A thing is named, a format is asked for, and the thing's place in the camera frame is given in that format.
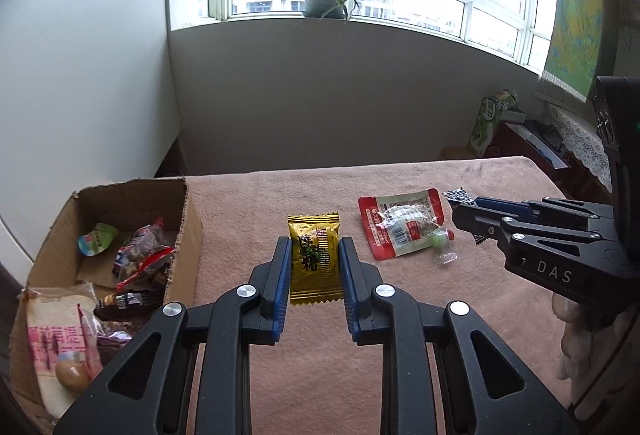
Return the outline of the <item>landscape painting scroll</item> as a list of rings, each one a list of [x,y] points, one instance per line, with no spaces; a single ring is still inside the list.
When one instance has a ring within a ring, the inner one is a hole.
[[[592,97],[598,76],[613,73],[618,0],[556,0],[550,48],[535,96],[566,109]]]

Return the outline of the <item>green jelly cup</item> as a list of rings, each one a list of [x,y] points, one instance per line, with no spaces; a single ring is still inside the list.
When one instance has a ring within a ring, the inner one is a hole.
[[[103,253],[118,235],[118,230],[105,223],[97,223],[91,231],[77,240],[79,251],[88,257]]]

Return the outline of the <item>small green candy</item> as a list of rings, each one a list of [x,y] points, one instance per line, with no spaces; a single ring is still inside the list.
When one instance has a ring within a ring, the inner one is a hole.
[[[434,261],[439,266],[454,262],[458,255],[451,246],[454,241],[454,233],[445,228],[438,228],[431,234]]]

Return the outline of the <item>pink table cloth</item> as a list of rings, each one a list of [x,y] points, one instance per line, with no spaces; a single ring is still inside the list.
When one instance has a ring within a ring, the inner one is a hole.
[[[503,200],[540,200],[560,190],[522,156],[492,160],[385,164],[191,176],[186,181],[204,239],[194,301],[213,302],[252,269],[271,259],[292,215],[337,213],[340,233],[352,238],[363,262],[373,259],[361,224],[363,196],[426,189]],[[431,251],[378,263],[383,279],[427,304],[454,299],[471,305],[525,361],[563,405],[564,325],[551,295],[503,267],[495,243],[454,239],[454,261],[438,265]],[[279,343],[250,351],[250,407],[256,434],[375,434],[380,429],[382,351],[358,346],[347,330],[342,302],[294,306]]]

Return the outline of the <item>red clear dates packet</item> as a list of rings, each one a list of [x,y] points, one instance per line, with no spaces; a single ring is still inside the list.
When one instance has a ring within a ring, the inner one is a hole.
[[[102,321],[76,305],[82,340],[84,366],[93,381],[103,368],[131,341],[137,328],[125,321]]]

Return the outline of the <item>brown cardboard box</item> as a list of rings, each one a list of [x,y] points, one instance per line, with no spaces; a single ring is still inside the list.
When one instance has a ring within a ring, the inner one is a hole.
[[[114,290],[116,251],[134,230],[163,219],[176,256],[169,269],[166,302],[193,304],[203,226],[183,178],[136,179],[74,193],[55,218],[27,277],[29,288],[67,288],[89,281],[97,296]],[[97,223],[118,230],[103,253],[81,254],[77,240]]]

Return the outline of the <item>white cabinet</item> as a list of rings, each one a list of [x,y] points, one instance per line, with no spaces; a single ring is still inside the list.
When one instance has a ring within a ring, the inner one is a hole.
[[[72,192],[152,176],[179,130],[166,0],[1,0],[1,219],[28,257]]]

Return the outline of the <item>yellow candy packet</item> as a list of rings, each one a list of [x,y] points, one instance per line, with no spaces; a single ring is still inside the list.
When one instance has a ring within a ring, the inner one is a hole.
[[[290,215],[293,305],[312,305],[343,298],[338,244],[340,214]]]

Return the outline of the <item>red white snack pouch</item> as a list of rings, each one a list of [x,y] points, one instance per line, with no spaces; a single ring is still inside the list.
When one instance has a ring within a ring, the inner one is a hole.
[[[360,196],[364,234],[377,261],[429,249],[445,224],[435,188],[392,196]]]

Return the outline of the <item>green white carton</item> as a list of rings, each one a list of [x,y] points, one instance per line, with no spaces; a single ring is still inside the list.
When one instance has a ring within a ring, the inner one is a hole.
[[[524,124],[525,121],[526,114],[518,109],[518,94],[514,90],[505,89],[484,97],[466,147],[476,156],[483,156],[502,122]]]

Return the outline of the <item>black white candy packet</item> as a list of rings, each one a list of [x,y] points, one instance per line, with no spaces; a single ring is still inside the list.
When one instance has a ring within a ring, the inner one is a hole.
[[[457,189],[447,190],[442,192],[442,196],[447,200],[452,209],[461,204],[475,206],[475,198],[466,192],[465,189],[459,187]],[[472,233],[473,239],[476,245],[480,245],[487,240],[487,237]]]

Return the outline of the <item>white lace cloth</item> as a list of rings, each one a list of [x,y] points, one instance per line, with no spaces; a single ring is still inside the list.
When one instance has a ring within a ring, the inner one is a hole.
[[[608,193],[611,193],[608,156],[596,128],[579,115],[552,103],[546,104],[544,118],[559,132],[566,150],[597,178]]]

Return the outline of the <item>Snickers chocolate bar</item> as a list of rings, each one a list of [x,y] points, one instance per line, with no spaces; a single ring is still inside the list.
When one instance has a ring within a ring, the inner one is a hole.
[[[164,293],[154,290],[121,291],[100,299],[93,314],[103,321],[131,321],[151,316],[163,304]]]

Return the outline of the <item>large bread packet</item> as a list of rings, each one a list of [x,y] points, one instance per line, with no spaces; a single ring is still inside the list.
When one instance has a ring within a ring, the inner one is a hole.
[[[80,351],[85,357],[76,305],[93,314],[98,303],[96,292],[90,282],[66,288],[27,288],[22,303],[26,306],[29,355],[43,406],[59,419],[80,394],[62,388],[54,366],[64,351]]]

